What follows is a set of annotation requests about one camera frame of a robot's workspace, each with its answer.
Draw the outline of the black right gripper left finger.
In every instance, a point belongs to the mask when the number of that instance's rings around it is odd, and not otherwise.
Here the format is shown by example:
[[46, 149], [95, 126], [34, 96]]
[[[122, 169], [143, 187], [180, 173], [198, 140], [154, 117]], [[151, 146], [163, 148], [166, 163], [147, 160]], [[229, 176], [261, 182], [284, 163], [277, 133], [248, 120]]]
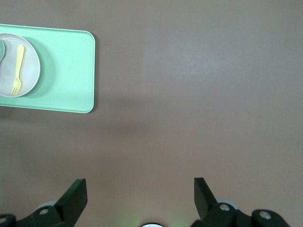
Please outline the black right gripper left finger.
[[85, 179], [77, 179], [54, 205], [44, 205], [29, 216], [17, 220], [13, 214], [1, 214], [2, 227], [73, 227], [88, 202]]

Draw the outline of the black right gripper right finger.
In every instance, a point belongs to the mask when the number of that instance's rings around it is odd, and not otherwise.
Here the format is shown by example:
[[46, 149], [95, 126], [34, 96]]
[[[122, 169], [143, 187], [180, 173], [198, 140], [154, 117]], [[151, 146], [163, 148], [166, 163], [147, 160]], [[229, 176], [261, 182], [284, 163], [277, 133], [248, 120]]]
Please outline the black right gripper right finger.
[[226, 202], [218, 202], [204, 178], [194, 179], [194, 201], [200, 219], [193, 227], [290, 227], [274, 211], [258, 209], [248, 216]]

